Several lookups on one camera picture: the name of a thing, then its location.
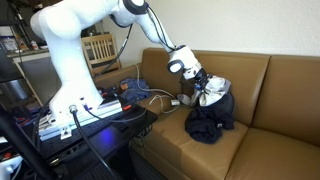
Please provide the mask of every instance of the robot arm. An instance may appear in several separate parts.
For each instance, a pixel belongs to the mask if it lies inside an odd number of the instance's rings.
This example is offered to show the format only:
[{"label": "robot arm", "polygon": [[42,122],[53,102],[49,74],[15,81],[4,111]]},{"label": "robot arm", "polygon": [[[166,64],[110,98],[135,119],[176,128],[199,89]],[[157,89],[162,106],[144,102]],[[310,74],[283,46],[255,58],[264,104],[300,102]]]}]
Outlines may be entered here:
[{"label": "robot arm", "polygon": [[44,8],[31,18],[33,31],[46,40],[52,63],[62,87],[50,102],[55,123],[72,121],[69,107],[84,105],[97,109],[103,99],[96,90],[86,65],[81,31],[110,16],[120,27],[138,23],[151,42],[161,44],[169,53],[168,70],[184,70],[185,79],[205,79],[205,72],[187,46],[176,47],[160,21],[144,0],[64,0]]}]

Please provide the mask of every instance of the wooden chair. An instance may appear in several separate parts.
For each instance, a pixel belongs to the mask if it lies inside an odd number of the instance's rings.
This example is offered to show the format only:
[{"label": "wooden chair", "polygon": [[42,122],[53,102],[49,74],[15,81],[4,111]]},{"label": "wooden chair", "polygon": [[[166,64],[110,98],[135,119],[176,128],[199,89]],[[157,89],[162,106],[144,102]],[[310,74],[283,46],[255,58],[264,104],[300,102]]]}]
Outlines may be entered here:
[{"label": "wooden chair", "polygon": [[[82,49],[91,76],[103,71],[117,56],[116,45],[112,34],[104,34],[81,38]],[[107,72],[121,69],[118,60],[110,66]]]}]

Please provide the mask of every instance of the couch armrest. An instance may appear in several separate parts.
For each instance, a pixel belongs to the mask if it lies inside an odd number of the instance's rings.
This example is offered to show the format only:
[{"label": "couch armrest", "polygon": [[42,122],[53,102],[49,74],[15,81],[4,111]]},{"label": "couch armrest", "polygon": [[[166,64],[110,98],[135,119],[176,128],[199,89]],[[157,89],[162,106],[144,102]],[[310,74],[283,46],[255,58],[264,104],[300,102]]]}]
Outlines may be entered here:
[{"label": "couch armrest", "polygon": [[97,77],[95,81],[95,85],[97,87],[109,88],[112,86],[119,87],[120,81],[126,78],[137,78],[138,72],[137,67],[135,65],[122,68],[102,76]]}]

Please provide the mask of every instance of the white wall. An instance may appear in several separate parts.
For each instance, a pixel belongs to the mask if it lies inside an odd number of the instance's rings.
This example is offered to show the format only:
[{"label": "white wall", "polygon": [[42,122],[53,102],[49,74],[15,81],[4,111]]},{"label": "white wall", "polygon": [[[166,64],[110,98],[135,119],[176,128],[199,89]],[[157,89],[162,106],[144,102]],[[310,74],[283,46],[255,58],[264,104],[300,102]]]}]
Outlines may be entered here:
[{"label": "white wall", "polygon": [[[149,0],[176,45],[191,49],[320,56],[319,0]],[[109,18],[105,31],[118,49],[128,28]],[[152,44],[135,24],[121,56],[124,67],[141,61]]]}]

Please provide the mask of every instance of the brown couch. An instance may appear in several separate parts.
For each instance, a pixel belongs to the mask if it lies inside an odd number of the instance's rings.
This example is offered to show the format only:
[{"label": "brown couch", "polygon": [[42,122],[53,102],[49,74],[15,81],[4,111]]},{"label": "brown couch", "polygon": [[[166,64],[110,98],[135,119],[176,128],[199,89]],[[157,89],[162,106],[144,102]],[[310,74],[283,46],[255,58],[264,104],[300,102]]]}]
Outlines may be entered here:
[{"label": "brown couch", "polygon": [[[184,130],[192,108],[181,105],[165,114],[160,101],[142,106],[158,114],[144,138],[141,154],[165,177],[177,179],[320,179],[320,58],[287,55],[194,51],[207,73],[231,81],[234,130],[223,130],[215,144],[193,140]],[[191,95],[181,74],[167,71],[162,49],[143,52],[141,77],[151,88]],[[137,77],[136,66],[97,80],[102,87]],[[164,102],[169,110],[169,99]]]}]

